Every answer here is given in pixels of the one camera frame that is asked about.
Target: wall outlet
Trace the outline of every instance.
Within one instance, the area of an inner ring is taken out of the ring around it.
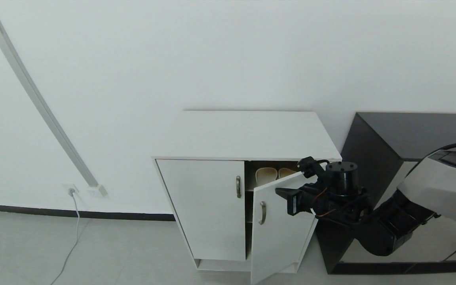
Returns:
[[[87,187],[87,192],[93,198],[103,198],[108,194],[105,190],[105,187],[103,187],[101,184],[96,187]]]
[[[61,184],[63,186],[63,189],[68,193],[69,195],[69,190],[75,189],[75,193],[78,195],[78,189],[75,187],[75,184]]]

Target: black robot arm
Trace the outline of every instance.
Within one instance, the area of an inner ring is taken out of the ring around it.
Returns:
[[[318,177],[315,183],[298,189],[276,188],[287,201],[289,215],[313,213],[346,227],[371,254],[387,256],[411,238],[413,230],[432,217],[433,211],[409,201],[399,190],[377,209],[367,190],[358,185],[358,166],[306,157],[298,168],[305,177]]]

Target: white cable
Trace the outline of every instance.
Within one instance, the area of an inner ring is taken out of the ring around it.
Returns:
[[[80,222],[80,214],[78,213],[78,208],[76,207],[76,200],[75,200],[75,197],[74,197],[73,193],[70,193],[70,196],[71,196],[71,198],[73,198],[73,202],[75,203],[75,212],[76,212],[76,216],[78,217],[77,220],[76,220],[75,244],[73,245],[73,247],[71,248],[70,252],[68,253],[68,255],[67,255],[66,259],[65,259],[65,263],[63,264],[63,268],[61,269],[61,272],[58,274],[56,279],[54,279],[54,281],[52,281],[52,283],[50,283],[50,285],[54,284],[54,282],[56,282],[56,280],[59,278],[59,276],[61,276],[61,274],[65,270],[65,266],[67,265],[67,261],[68,261],[68,258],[70,256],[71,252],[73,251],[73,249],[75,248],[76,244],[78,243],[78,222]]]

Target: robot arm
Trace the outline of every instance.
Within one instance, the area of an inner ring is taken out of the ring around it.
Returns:
[[[432,217],[456,220],[456,151],[437,151],[422,160],[390,199],[374,209],[367,191],[358,185],[351,162],[322,163],[307,157],[298,167],[317,182],[298,189],[277,188],[287,200],[289,215],[301,211],[346,227],[371,254],[387,256]]]

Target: cabinet top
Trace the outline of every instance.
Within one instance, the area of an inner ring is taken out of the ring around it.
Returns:
[[[315,112],[183,111],[159,141],[154,158],[340,160]]]

